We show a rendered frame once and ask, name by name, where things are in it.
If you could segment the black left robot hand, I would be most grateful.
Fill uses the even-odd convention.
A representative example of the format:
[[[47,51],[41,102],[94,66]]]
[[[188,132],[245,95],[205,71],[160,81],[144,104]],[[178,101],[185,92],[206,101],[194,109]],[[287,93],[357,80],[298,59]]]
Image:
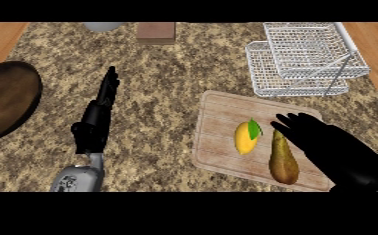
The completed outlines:
[[[119,85],[115,67],[107,68],[97,97],[89,101],[79,122],[70,126],[76,145],[76,154],[101,153],[110,125],[110,111],[115,101],[116,88]]]

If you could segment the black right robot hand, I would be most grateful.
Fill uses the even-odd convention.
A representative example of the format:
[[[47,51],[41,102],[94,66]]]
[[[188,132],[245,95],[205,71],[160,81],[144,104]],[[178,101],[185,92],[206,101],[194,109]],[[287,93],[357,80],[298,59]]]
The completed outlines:
[[[305,113],[277,114],[273,128],[302,150],[335,186],[330,192],[378,192],[378,154],[339,127]]]

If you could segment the brown green pear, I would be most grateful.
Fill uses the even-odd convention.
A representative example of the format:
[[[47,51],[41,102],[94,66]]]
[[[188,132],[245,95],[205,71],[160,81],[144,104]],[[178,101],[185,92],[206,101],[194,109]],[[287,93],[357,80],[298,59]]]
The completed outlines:
[[[299,168],[283,134],[273,130],[268,169],[273,179],[292,185],[298,180]]]

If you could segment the pale wooden cutting board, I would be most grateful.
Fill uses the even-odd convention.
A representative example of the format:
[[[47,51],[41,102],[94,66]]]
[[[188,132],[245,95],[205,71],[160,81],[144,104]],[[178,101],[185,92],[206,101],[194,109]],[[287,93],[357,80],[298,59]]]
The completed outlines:
[[[270,175],[270,122],[276,120],[276,114],[287,113],[307,113],[321,119],[321,114],[311,108],[212,90],[205,91],[199,103],[191,162],[197,168],[295,191],[326,192],[333,183],[292,143],[287,145],[299,167],[298,180],[292,185],[286,185]],[[240,155],[234,148],[233,134],[237,125],[249,119],[256,121],[262,135],[252,152]]]

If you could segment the dark brown round wooden tray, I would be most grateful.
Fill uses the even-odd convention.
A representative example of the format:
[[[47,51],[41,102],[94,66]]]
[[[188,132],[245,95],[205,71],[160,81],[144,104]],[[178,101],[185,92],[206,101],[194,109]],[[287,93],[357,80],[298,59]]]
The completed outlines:
[[[0,138],[30,117],[41,92],[42,83],[33,66],[22,61],[0,63]]]

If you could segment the yellow lemon with green leaf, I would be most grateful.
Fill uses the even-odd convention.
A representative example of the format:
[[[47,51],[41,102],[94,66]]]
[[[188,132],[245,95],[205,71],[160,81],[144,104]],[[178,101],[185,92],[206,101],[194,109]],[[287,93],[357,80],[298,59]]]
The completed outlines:
[[[242,122],[234,130],[233,143],[240,155],[247,154],[256,145],[258,137],[262,135],[261,127],[253,119]]]

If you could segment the pale grey round container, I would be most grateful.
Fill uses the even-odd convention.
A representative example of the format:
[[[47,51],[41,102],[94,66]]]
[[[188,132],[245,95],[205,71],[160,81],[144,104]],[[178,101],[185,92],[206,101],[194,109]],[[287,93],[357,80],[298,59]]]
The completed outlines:
[[[84,22],[84,27],[92,32],[112,31],[122,25],[122,22]]]

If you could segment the brown wooden block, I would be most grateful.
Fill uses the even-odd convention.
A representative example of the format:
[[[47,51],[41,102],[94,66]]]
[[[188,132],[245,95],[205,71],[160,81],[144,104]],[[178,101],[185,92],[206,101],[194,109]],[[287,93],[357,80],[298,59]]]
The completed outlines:
[[[140,22],[135,39],[140,44],[172,44],[175,42],[175,23]]]

